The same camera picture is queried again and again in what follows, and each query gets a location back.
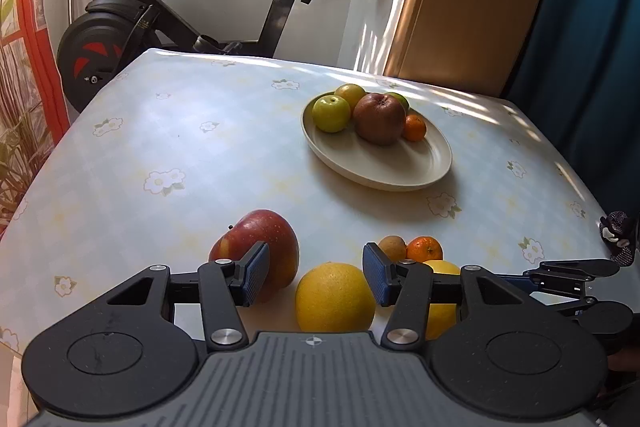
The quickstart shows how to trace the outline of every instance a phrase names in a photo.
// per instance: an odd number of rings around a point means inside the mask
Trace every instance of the metal screw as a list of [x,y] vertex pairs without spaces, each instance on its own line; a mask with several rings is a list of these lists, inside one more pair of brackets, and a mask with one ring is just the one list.
[[390,342],[394,344],[411,344],[418,340],[418,333],[414,330],[408,330],[406,328],[398,328],[397,330],[391,330],[386,334],[386,337]]
[[211,341],[222,346],[238,343],[242,340],[242,333],[231,328],[222,328],[211,333]]

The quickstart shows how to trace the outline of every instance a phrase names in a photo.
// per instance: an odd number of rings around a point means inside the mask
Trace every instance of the green apple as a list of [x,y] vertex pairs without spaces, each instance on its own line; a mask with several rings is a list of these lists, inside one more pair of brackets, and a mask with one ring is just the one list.
[[393,92],[393,91],[389,91],[387,94],[390,94],[392,97],[394,97],[396,100],[398,100],[398,102],[402,104],[402,107],[404,107],[404,112],[409,111],[409,102],[404,96],[402,96],[398,92]]
[[334,94],[343,97],[347,102],[349,102],[351,113],[353,113],[353,108],[356,107],[356,104],[367,94],[367,92],[358,84],[343,84],[334,91]]
[[351,118],[351,107],[343,97],[326,94],[316,100],[311,116],[319,130],[338,132],[347,127]]

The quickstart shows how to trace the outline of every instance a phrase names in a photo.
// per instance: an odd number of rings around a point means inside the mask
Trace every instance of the plate rim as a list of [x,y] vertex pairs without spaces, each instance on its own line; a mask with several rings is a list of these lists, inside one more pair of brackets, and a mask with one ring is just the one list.
[[[328,94],[334,94],[334,92],[335,90],[327,91],[321,94],[316,94],[307,103],[305,103],[305,106],[302,108],[302,111],[300,112],[300,127],[302,127],[302,132],[305,135],[306,143],[308,144],[309,149],[311,149],[316,155],[316,157],[323,164],[329,167],[332,171],[337,172],[338,174],[340,174],[340,176],[343,176],[344,178],[347,178],[348,180],[355,182],[357,184],[364,185],[365,187],[377,188],[378,190],[386,190],[387,192],[412,192],[414,190],[421,190],[422,188],[429,187],[430,185],[433,185],[439,182],[441,179],[444,178],[444,176],[446,176],[449,173],[449,171],[451,170],[451,166],[453,165],[453,151],[451,150],[451,145],[449,144],[449,140],[447,140],[447,137],[444,135],[444,133],[429,118],[425,117],[425,115],[415,110],[415,108],[413,107],[410,107],[410,109],[412,109],[415,113],[417,113],[421,118],[424,118],[433,128],[435,128],[442,136],[444,143],[446,143],[447,145],[447,149],[449,150],[449,164],[447,165],[447,168],[444,170],[441,176],[436,178],[434,181],[431,181],[426,184],[423,183],[418,185],[395,185],[395,184],[371,180],[370,178],[362,176],[357,172],[353,172],[345,167],[342,167],[341,165],[338,165],[336,162],[334,162],[326,154],[324,154],[321,150],[318,149],[318,146],[308,135],[308,132],[306,131],[306,127],[305,127],[305,112],[307,107],[309,107],[312,103],[315,103],[315,101],[318,98],[321,98],[322,96],[326,96]],[[380,92],[380,91],[367,91],[367,94],[369,94],[370,92]]]

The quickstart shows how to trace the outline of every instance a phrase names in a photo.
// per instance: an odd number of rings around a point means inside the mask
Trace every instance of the dark patterned cloth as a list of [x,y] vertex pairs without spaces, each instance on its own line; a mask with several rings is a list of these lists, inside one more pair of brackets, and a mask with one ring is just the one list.
[[631,266],[636,254],[640,255],[638,217],[624,212],[612,212],[600,218],[600,237],[611,253],[611,260],[620,266]]

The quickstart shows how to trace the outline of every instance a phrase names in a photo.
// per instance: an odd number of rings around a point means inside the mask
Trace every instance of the plate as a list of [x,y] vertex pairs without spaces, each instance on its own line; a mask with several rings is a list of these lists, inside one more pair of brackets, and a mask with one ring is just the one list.
[[336,133],[320,131],[311,117],[314,103],[325,92],[306,104],[300,123],[311,150],[329,168],[353,182],[367,187],[406,192],[428,187],[451,168],[451,147],[440,130],[428,118],[417,114],[427,124],[427,136],[419,142],[399,139],[389,146],[369,143],[360,138],[353,121]]

